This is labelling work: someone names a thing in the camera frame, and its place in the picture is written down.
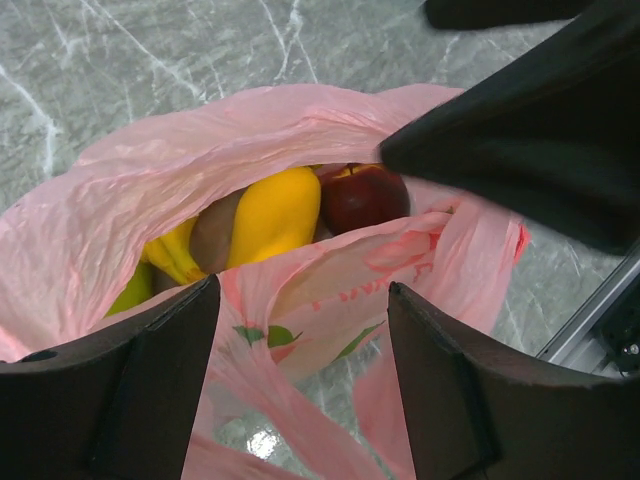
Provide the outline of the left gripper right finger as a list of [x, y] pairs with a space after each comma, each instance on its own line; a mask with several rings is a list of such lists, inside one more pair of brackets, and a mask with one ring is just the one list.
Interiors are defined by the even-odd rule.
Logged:
[[544, 362], [401, 283], [389, 329], [420, 479], [635, 479], [639, 382]]

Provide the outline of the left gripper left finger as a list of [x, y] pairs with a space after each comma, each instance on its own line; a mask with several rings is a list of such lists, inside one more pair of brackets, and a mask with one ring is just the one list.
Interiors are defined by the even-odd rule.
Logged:
[[216, 330], [215, 276], [1, 367], [5, 479], [177, 479]]

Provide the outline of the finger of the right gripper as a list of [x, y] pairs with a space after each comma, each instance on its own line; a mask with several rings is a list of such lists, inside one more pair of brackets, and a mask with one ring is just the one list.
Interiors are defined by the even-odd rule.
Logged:
[[569, 20], [593, 0], [427, 0], [424, 15], [437, 30], [484, 30]]
[[506, 67], [379, 147], [610, 255], [639, 239], [639, 5], [593, 1]]

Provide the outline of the pink plastic bag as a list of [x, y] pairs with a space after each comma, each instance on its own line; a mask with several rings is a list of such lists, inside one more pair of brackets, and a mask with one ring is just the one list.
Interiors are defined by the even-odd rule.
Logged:
[[[381, 165], [383, 138], [454, 96], [430, 85], [378, 94], [265, 87], [107, 136], [2, 214], [1, 367], [215, 276], [218, 320], [177, 479], [288, 478], [213, 439], [249, 408], [323, 479], [414, 478], [389, 287], [403, 283], [489, 332], [529, 239], [521, 220], [468, 193], [403, 179], [407, 217], [332, 235], [319, 210], [310, 244], [231, 269], [226, 262], [249, 186], [295, 167], [320, 182], [347, 164]], [[106, 317], [144, 245], [195, 216], [190, 253], [206, 276], [179, 286], [155, 270], [152, 298]]]

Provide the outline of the yellow banana in bag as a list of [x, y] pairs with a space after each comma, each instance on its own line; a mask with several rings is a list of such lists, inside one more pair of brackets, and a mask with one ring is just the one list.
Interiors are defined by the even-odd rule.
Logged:
[[168, 275], [179, 286], [189, 285], [206, 276], [190, 253], [191, 234], [197, 220], [197, 216], [187, 219], [175, 229], [144, 245], [134, 274], [111, 305], [106, 317], [152, 298], [155, 270]]

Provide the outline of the dark red apple in bag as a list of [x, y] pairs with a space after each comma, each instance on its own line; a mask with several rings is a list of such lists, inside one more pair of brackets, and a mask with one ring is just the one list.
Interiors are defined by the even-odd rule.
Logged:
[[320, 216], [332, 235], [410, 215], [404, 180], [380, 164], [347, 164], [320, 176]]

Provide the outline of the yellow mango in bag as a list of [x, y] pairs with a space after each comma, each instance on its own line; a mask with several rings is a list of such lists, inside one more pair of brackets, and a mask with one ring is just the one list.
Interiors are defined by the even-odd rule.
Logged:
[[243, 193], [236, 210], [228, 269], [256, 263], [312, 242], [321, 186], [308, 166], [261, 179]]

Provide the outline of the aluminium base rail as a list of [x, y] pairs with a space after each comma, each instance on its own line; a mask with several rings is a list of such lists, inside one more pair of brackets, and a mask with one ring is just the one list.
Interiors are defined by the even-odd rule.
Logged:
[[639, 375], [639, 252], [613, 270], [537, 354], [551, 385]]

